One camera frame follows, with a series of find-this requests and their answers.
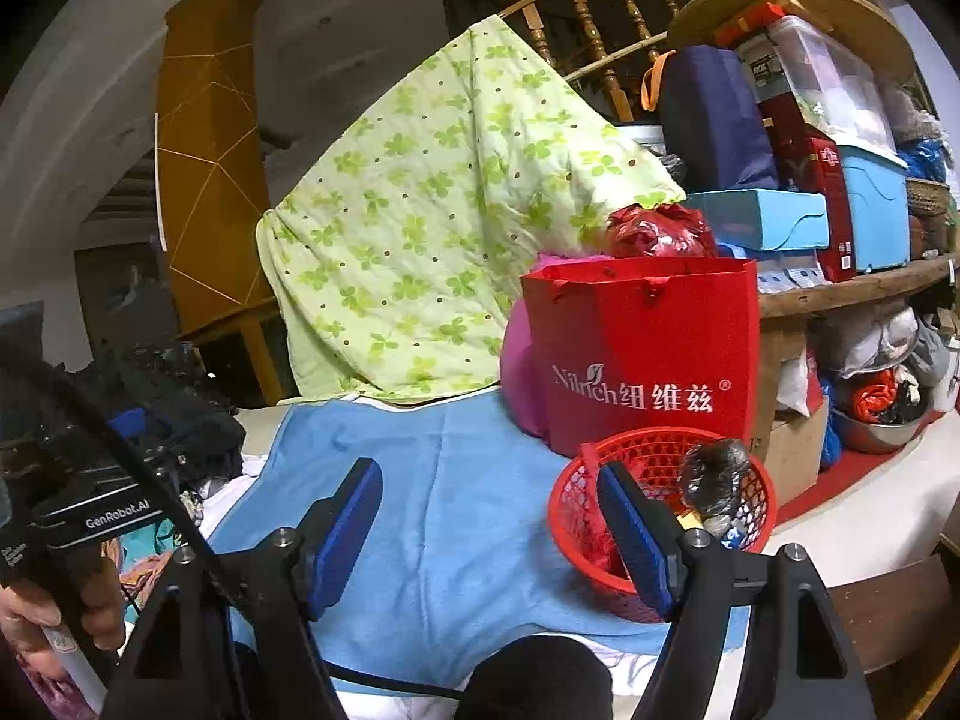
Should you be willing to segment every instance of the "red carpet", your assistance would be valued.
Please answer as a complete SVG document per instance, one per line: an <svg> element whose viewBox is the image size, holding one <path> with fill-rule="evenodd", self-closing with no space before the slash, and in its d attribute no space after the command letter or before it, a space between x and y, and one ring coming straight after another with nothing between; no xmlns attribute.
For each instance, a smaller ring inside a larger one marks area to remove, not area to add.
<svg viewBox="0 0 960 720"><path fill-rule="evenodd" d="M926 429L926 425L937 421L941 416L943 414L940 412L932 413L925 425L918 430L918 435ZM864 455L861 452L844 449L840 454L840 460L834 464L832 469L820 474L817 483L812 488L805 490L792 501L778 507L776 523L782 525L794 517L806 514L810 509L815 509L822 503L827 503L830 498L836 498L837 495L843 493L847 488L851 488L894 455L896 455L896 452L891 452L889 455Z"/></svg>

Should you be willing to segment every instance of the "metal basin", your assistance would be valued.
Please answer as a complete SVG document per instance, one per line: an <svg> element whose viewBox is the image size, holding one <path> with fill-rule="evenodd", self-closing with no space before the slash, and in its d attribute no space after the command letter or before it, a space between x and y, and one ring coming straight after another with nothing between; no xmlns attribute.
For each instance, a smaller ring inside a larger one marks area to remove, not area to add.
<svg viewBox="0 0 960 720"><path fill-rule="evenodd" d="M904 425L872 425L834 409L833 424L846 449L868 455L886 455L896 452L914 437L927 413Z"/></svg>

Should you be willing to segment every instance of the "green floral blanket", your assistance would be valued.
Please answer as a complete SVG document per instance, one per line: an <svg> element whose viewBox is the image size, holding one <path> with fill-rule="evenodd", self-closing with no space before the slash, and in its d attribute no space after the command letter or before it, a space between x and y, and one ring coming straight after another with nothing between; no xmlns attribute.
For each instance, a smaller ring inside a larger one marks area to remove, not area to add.
<svg viewBox="0 0 960 720"><path fill-rule="evenodd" d="M491 384L536 252L593 252L612 211L682 199L500 18L477 23L258 225L301 395L416 402Z"/></svg>

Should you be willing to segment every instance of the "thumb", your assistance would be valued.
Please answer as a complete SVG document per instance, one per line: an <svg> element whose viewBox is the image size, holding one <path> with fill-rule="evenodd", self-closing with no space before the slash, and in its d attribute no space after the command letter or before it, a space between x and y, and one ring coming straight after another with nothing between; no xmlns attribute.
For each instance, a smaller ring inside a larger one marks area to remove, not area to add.
<svg viewBox="0 0 960 720"><path fill-rule="evenodd" d="M61 612L54 599L29 580L15 581L0 590L0 610L5 610L8 616L22 617L45 628L61 624Z"/></svg>

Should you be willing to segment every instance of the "orange strap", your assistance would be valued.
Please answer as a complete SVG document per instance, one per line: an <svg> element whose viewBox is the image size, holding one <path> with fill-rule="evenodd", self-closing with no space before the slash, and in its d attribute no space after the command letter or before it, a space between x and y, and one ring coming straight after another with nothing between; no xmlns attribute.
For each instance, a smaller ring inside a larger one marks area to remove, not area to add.
<svg viewBox="0 0 960 720"><path fill-rule="evenodd" d="M662 53L656 57L654 66L643 74L643 82L640 84L640 105L645 111L656 111L656 104L659 103L659 89L664 82L664 65L666 60L675 55L676 52Z"/></svg>

